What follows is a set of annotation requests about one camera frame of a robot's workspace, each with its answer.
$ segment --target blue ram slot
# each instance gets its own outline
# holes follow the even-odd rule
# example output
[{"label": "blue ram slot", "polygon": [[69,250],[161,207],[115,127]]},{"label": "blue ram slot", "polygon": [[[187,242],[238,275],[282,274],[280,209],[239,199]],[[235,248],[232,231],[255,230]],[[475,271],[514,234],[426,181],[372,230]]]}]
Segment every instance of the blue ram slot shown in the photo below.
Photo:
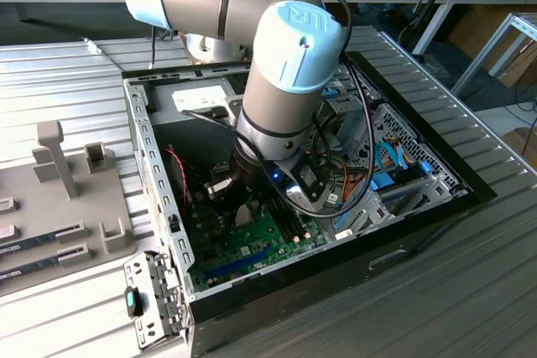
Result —
[{"label": "blue ram slot", "polygon": [[214,277],[220,277],[224,274],[228,274],[230,272],[236,272],[237,270],[246,267],[251,266],[257,262],[261,262],[263,259],[267,257],[272,251],[274,247],[269,246],[268,248],[262,250],[259,253],[256,253],[255,255],[252,255],[250,257],[244,257],[243,259],[237,260],[233,263],[228,263],[224,266],[221,266],[219,268],[214,268],[212,270],[209,270],[208,272],[205,272],[206,278],[214,278]]}]

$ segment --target metal slatted surface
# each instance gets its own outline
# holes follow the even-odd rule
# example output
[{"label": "metal slatted surface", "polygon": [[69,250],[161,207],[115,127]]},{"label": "metal slatted surface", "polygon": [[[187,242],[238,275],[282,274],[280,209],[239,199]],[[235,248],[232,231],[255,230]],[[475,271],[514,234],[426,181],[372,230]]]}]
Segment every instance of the metal slatted surface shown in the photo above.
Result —
[{"label": "metal slatted surface", "polygon": [[[122,55],[129,68],[145,67],[149,61],[147,41],[103,44],[108,52]],[[186,63],[177,43],[159,47],[168,47],[162,55],[170,59],[163,65]],[[534,171],[483,129],[439,82],[403,56],[393,41],[373,29],[357,28],[349,49],[361,49],[498,197],[413,261],[213,356],[534,356]],[[130,52],[137,54],[130,59]],[[141,62],[139,53],[145,56]],[[71,56],[90,59],[84,64],[70,60]],[[123,131],[127,129],[124,106],[114,104],[120,101],[121,81],[106,60],[95,58],[84,54],[79,44],[0,49],[0,142],[17,133],[22,144],[10,152],[10,158],[27,158],[33,138],[30,123],[41,113],[60,114],[71,151],[80,149],[86,133],[103,136],[121,155],[129,212],[138,234],[143,234],[149,223],[132,147]],[[12,105],[6,103],[18,98]],[[141,247],[149,247],[151,238],[141,242]],[[137,355],[124,311],[120,264],[111,262],[0,299],[0,317],[13,318],[0,320],[0,349],[8,352],[6,356],[25,357]],[[184,353],[184,346],[174,343],[151,355],[181,357]]]}]

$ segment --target green circuit board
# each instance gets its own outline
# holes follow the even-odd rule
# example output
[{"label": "green circuit board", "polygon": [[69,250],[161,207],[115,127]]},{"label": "green circuit board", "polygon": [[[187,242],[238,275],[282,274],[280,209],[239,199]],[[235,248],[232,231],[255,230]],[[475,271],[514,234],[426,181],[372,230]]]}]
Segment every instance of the green circuit board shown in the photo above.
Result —
[{"label": "green circuit board", "polygon": [[203,213],[195,214],[195,224],[189,234],[196,258],[190,269],[196,292],[326,244],[319,226],[298,216],[304,234],[285,242],[265,205],[261,206],[251,224],[240,227],[235,226],[231,217],[214,214],[209,206],[203,210]]}]

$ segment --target white label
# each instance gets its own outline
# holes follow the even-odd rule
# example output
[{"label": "white label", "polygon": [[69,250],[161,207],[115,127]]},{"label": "white label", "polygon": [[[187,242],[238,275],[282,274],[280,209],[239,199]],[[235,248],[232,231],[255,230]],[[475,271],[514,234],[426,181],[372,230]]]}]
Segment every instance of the white label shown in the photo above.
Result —
[{"label": "white label", "polygon": [[336,239],[339,241],[340,239],[347,238],[350,235],[352,235],[351,230],[344,230],[343,232],[336,234]]},{"label": "white label", "polygon": [[3,255],[4,253],[8,253],[8,252],[17,251],[18,249],[20,249],[19,245],[6,247],[5,249],[0,249],[0,255]]},{"label": "white label", "polygon": [[196,109],[223,106],[226,104],[227,95],[222,86],[211,86],[180,90],[171,96],[177,111],[182,112],[185,109],[195,111]]},{"label": "white label", "polygon": [[11,277],[17,277],[19,274],[22,274],[23,272],[21,272],[20,270],[17,270],[16,272],[9,272],[8,274],[3,274],[2,276],[0,276],[0,280],[5,280],[6,278],[11,278]]},{"label": "white label", "polygon": [[328,195],[328,198],[326,199],[326,201],[327,201],[328,203],[332,203],[332,204],[334,204],[334,203],[337,202],[337,199],[338,199],[338,197],[337,197],[336,194],[334,194],[334,193],[330,193],[330,194]]}]

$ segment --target table leg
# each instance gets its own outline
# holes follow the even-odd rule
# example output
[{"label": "table leg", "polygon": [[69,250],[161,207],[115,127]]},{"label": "table leg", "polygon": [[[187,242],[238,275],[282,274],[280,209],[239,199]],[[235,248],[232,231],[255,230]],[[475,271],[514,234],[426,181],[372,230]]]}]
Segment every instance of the table leg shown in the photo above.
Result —
[{"label": "table leg", "polygon": [[18,21],[25,23],[31,20],[26,13],[26,7],[23,3],[14,3],[13,5],[15,6],[15,10],[17,10]]},{"label": "table leg", "polygon": [[423,35],[421,35],[420,40],[414,47],[412,54],[423,54],[425,52],[425,50],[430,44],[430,41],[433,40],[436,33],[438,32],[438,29],[441,27],[442,23],[444,23],[444,20],[446,19],[452,7],[453,3],[451,2],[442,3],[438,7],[435,15],[429,22],[429,25],[425,29]]},{"label": "table leg", "polygon": [[514,16],[511,13],[505,18],[505,20],[498,27],[498,29],[493,34],[493,36],[490,37],[490,40],[488,40],[485,46],[483,46],[483,48],[481,49],[481,52],[477,54],[476,59],[474,59],[473,62],[465,70],[465,72],[462,73],[461,78],[457,81],[457,83],[455,83],[455,85],[451,89],[451,92],[454,95],[457,96],[462,92],[462,90],[464,90],[464,87],[468,84],[468,82],[470,82],[470,80],[476,74],[477,70],[482,66],[483,62],[490,55],[490,52],[505,37],[505,34],[511,28],[511,23],[513,22],[513,18]]},{"label": "table leg", "polygon": [[503,69],[507,62],[511,60],[514,53],[519,49],[520,45],[522,45],[526,38],[528,38],[526,34],[520,33],[520,35],[516,38],[515,41],[513,41],[513,43],[511,44],[511,46],[508,47],[505,53],[500,56],[498,62],[496,62],[496,64],[492,67],[488,74],[492,77],[495,77]]}]

